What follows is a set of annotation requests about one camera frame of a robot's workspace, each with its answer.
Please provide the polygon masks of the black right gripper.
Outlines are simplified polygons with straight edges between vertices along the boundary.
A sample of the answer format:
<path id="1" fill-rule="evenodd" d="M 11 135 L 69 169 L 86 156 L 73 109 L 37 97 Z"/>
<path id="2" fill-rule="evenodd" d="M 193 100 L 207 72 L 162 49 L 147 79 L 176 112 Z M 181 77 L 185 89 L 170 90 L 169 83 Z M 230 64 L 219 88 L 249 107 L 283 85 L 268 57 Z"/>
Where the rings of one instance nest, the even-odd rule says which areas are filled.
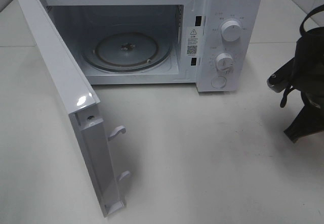
<path id="1" fill-rule="evenodd" d="M 323 131 L 323 58 L 293 60 L 292 85 L 301 93 L 304 107 L 284 130 L 295 143 L 298 139 Z"/>

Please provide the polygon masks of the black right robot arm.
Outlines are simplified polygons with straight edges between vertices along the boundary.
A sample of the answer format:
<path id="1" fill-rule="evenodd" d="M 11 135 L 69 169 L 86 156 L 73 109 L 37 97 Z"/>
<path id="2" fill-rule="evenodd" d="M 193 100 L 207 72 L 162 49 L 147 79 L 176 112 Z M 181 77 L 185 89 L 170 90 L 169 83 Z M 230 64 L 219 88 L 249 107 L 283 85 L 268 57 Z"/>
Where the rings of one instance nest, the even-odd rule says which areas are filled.
<path id="1" fill-rule="evenodd" d="M 295 143 L 323 131 L 323 35 L 305 32 L 297 41 L 291 75 L 280 103 L 282 108 L 293 90 L 301 92 L 304 107 L 284 133 Z"/>

